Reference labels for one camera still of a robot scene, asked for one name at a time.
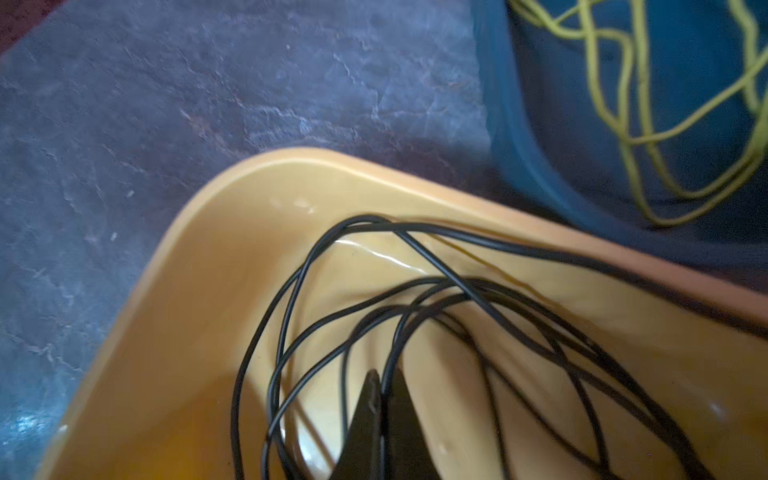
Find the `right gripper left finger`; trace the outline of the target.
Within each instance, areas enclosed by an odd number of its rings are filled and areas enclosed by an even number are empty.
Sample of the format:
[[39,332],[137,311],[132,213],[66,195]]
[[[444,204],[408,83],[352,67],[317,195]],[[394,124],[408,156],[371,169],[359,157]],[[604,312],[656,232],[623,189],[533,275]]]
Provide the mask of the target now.
[[376,370],[370,370],[330,480],[379,478],[380,400],[380,378]]

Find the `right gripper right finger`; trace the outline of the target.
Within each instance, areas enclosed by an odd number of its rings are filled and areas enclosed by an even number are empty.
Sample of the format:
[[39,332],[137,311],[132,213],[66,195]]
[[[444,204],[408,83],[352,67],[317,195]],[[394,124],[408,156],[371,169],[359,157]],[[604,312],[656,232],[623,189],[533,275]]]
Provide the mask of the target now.
[[400,368],[388,397],[383,434],[384,479],[439,479]]

